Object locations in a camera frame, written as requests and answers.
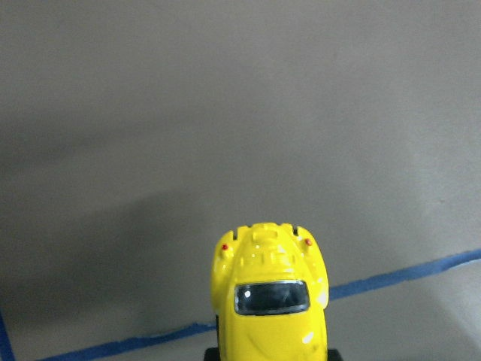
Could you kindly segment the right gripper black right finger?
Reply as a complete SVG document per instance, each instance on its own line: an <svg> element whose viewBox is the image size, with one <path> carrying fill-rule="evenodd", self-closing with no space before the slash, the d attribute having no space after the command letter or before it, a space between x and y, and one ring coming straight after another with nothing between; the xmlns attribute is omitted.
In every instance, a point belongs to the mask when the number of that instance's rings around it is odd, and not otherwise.
<svg viewBox="0 0 481 361"><path fill-rule="evenodd" d="M340 351L336 348L329 348L327 352L328 361L342 361Z"/></svg>

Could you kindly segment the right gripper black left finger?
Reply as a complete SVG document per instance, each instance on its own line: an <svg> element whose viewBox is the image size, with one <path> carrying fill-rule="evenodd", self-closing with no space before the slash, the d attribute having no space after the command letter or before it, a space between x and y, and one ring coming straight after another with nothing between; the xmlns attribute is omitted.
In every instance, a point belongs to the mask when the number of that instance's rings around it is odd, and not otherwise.
<svg viewBox="0 0 481 361"><path fill-rule="evenodd" d="M209 347L204 352L204 361L219 361L219 348Z"/></svg>

